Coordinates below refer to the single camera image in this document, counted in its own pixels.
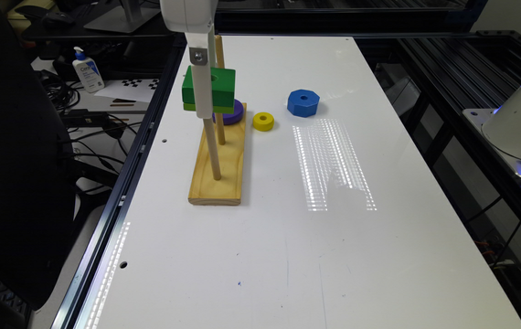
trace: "bottle label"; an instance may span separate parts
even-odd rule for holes
[[[86,89],[93,90],[96,87],[101,87],[102,82],[100,73],[96,67],[96,63],[93,61],[86,62],[86,66],[80,66],[81,77],[85,81]]]
[[[94,71],[94,73],[100,75],[100,73],[98,73],[98,68],[96,68],[96,64],[93,61],[89,61],[86,64],[88,64],[88,66],[90,67],[90,69]]]

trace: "white bottle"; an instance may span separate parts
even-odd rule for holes
[[[80,47],[74,47],[76,50],[76,60],[71,62],[78,77],[80,77],[81,84],[87,92],[94,92],[104,88],[104,81],[100,76],[98,67],[94,59],[87,58],[84,50]]]

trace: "blue hexagonal nut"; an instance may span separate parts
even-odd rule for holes
[[[287,110],[292,115],[307,118],[317,113],[319,96],[311,90],[296,90],[289,95]]]

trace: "wooden base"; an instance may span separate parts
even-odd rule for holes
[[[242,188],[244,133],[246,132],[246,103],[242,120],[225,125],[226,143],[218,145],[222,178],[214,180],[209,162],[206,133],[202,133],[197,152],[196,168],[189,188],[189,203],[198,206],[237,206]]]

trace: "yellow ring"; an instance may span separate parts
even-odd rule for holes
[[[252,125],[254,128],[256,128],[256,130],[261,132],[267,132],[271,130],[274,124],[275,119],[270,113],[267,112],[257,113],[254,118],[252,118]]]

